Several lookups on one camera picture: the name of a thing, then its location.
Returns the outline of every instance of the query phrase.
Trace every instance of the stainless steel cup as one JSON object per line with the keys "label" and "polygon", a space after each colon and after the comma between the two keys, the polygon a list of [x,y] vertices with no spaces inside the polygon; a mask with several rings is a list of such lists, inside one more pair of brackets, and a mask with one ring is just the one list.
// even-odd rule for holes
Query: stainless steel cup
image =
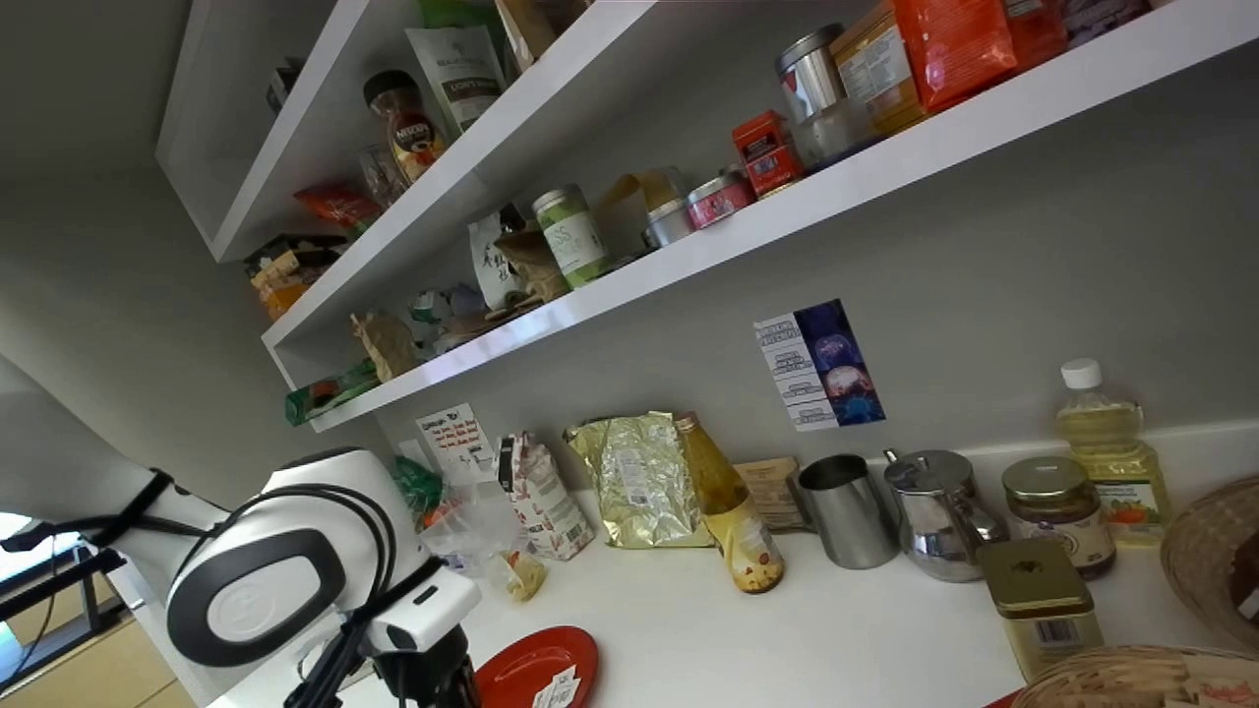
{"label": "stainless steel cup", "polygon": [[898,554],[894,518],[860,455],[826,455],[792,482],[835,568],[881,568]]}

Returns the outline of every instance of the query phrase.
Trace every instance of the white countertop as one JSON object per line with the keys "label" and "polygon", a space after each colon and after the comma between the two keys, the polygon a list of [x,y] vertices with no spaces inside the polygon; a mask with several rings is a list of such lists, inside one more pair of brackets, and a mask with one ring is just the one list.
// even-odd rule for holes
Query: white countertop
{"label": "white countertop", "polygon": [[[1256,420],[1175,430],[1152,446],[1165,470],[1180,472],[1168,478],[1180,500],[1259,470]],[[1041,449],[962,454],[984,482]],[[769,596],[738,596],[716,551],[590,547],[574,562],[550,562],[528,606],[485,600],[464,623],[472,663],[485,666],[546,626],[582,626],[602,655],[599,708],[984,708],[1024,685],[984,584],[935,584],[903,554],[877,571],[843,571],[814,537],[775,542],[788,579]],[[1089,592],[1109,644],[1238,649],[1171,600],[1155,551],[1126,551]],[[271,663],[216,708],[282,704],[291,685],[293,669]],[[342,699],[388,704],[379,681],[348,685]]]}

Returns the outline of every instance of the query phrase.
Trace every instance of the white wall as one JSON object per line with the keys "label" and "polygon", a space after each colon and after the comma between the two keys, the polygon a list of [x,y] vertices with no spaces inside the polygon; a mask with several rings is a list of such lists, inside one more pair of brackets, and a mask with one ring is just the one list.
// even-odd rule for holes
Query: white wall
{"label": "white wall", "polygon": [[156,170],[7,184],[0,213],[0,354],[133,459],[236,504],[291,455],[372,442],[282,420],[253,289],[208,260]]}
{"label": "white wall", "polygon": [[[730,455],[1051,437],[1099,354],[1152,424],[1259,412],[1256,48],[857,210],[380,412],[472,400],[493,434],[695,408]],[[851,307],[889,424],[793,437],[751,323]]]}

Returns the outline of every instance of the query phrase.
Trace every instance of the red plate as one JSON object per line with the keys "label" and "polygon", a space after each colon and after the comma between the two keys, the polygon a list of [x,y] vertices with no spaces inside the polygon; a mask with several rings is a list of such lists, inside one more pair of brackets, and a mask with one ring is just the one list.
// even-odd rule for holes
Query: red plate
{"label": "red plate", "polygon": [[574,626],[550,626],[485,663],[476,672],[481,708],[529,708],[554,672],[566,672],[569,666],[582,681],[569,708],[590,708],[599,644]]}

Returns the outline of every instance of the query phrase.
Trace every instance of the basket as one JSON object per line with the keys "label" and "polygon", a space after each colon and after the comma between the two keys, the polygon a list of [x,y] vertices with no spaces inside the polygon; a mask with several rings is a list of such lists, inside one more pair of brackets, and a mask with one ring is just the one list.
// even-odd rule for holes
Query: basket
{"label": "basket", "polygon": [[1236,551],[1259,537],[1259,478],[1196,500],[1168,530],[1160,559],[1180,604],[1221,632],[1259,649],[1259,631],[1231,606]]}
{"label": "basket", "polygon": [[1013,708],[1256,708],[1259,656],[1165,644],[1084,649],[1020,691]]}

